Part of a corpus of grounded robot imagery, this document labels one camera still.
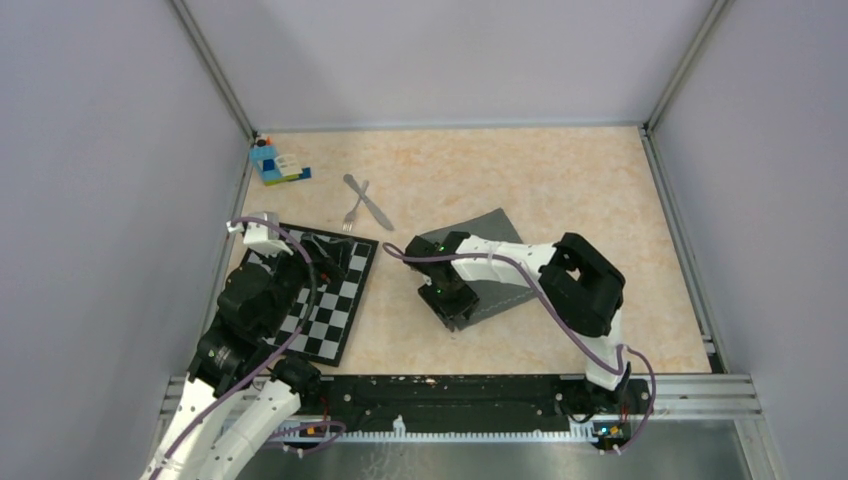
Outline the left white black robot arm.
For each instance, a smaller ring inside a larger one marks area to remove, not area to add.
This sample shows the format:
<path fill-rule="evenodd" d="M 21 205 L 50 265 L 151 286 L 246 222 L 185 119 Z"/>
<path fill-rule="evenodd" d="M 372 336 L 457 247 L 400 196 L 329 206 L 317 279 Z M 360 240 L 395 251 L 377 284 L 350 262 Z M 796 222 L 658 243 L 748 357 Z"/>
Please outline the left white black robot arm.
<path fill-rule="evenodd" d="M 301 333 L 321 287 L 342 281 L 355 243 L 312 233 L 302 252 L 248 249 L 227 277 L 217 310 L 188 367 L 176 412 L 144 479 L 234 479 L 288 417 L 319 404 L 320 372 L 299 357 L 273 367 L 257 397 L 230 426 L 233 408 L 282 353 L 273 345 L 287 317 Z"/>

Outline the colourful toy brick block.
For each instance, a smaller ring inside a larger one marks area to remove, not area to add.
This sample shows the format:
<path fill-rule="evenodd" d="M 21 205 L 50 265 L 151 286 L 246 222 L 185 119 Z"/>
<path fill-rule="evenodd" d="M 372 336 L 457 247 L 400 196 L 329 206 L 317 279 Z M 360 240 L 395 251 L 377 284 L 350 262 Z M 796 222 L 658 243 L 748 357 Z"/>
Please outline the colourful toy brick block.
<path fill-rule="evenodd" d="M 310 179 L 310 167 L 303 167 L 293 154 L 282 154 L 267 135 L 254 136 L 249 161 L 264 186 Z"/>

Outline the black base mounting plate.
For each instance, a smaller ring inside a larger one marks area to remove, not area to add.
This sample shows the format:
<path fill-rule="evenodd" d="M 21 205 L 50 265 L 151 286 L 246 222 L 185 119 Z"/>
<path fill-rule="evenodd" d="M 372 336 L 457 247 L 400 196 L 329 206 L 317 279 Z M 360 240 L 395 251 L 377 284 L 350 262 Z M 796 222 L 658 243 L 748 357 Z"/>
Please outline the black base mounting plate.
<path fill-rule="evenodd" d="M 336 375 L 322 378 L 298 414 L 382 433 L 565 432 L 592 420 L 634 420 L 651 398 L 644 379 L 604 394 L 579 375 Z"/>

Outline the silver table knife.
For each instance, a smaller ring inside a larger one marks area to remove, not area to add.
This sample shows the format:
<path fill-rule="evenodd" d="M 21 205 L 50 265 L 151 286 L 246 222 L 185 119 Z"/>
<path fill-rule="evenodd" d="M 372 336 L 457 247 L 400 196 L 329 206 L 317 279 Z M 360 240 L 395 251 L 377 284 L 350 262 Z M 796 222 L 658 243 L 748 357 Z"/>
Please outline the silver table knife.
<path fill-rule="evenodd" d="M 395 230 L 395 227 L 389 220 L 388 216 L 368 197 L 364 185 L 360 185 L 352 174 L 345 174 L 343 176 L 343 181 L 358 195 L 359 199 L 365 204 L 366 208 L 383 228 L 388 231 Z"/>

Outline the black white checkerboard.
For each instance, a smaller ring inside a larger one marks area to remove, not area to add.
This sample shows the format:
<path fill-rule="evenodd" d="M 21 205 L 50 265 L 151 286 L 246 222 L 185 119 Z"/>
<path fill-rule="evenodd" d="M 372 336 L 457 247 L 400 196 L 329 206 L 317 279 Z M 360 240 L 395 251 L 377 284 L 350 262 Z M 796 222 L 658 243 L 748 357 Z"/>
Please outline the black white checkerboard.
<path fill-rule="evenodd" d="M 287 352 L 297 352 L 315 363 L 339 366 L 346 348 L 347 340 L 357 317 L 379 242 L 348 234 L 334 233 L 308 227 L 282 223 L 281 227 L 300 243 L 305 238 L 322 240 L 350 238 L 355 242 L 347 277 L 336 284 L 319 287 L 316 304 L 301 333 L 288 347 Z M 239 267 L 259 265 L 271 274 L 279 268 L 274 257 L 265 257 L 252 250 L 242 255 Z M 306 280 L 298 291 L 285 316 L 272 315 L 272 320 L 281 320 L 279 328 L 273 334 L 265 334 L 260 339 L 269 345 L 278 347 L 292 335 L 298 321 L 305 312 L 309 298 L 309 282 Z"/>

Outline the grey cloth napkin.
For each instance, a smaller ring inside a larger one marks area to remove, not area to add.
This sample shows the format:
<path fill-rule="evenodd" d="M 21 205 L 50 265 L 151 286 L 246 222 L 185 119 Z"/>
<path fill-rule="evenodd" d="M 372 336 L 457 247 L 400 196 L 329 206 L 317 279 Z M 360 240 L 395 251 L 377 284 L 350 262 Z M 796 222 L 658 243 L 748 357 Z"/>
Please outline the grey cloth napkin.
<path fill-rule="evenodd" d="M 503 208 L 496 208 L 475 218 L 422 233 L 420 237 L 436 245 L 443 243 L 451 232 L 465 232 L 490 243 L 523 244 L 522 238 Z M 490 261 L 488 247 L 484 248 L 482 253 L 482 258 L 472 259 L 476 267 L 474 278 L 465 280 L 465 284 L 480 298 L 480 303 L 471 316 L 471 323 L 466 328 L 536 298 L 535 292 L 515 267 L 494 258 Z"/>

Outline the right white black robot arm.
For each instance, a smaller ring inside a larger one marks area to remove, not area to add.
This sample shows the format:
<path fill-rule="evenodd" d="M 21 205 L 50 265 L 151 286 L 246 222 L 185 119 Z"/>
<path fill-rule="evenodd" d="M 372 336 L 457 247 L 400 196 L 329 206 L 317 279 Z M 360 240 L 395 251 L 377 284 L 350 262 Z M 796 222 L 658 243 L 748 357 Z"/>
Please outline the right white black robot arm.
<path fill-rule="evenodd" d="M 440 242 L 416 236 L 405 250 L 387 251 L 423 276 L 418 294 L 450 331 L 537 299 L 586 358 L 583 385 L 562 406 L 567 414 L 614 413 L 626 400 L 626 280 L 584 237 L 523 244 L 451 231 Z"/>

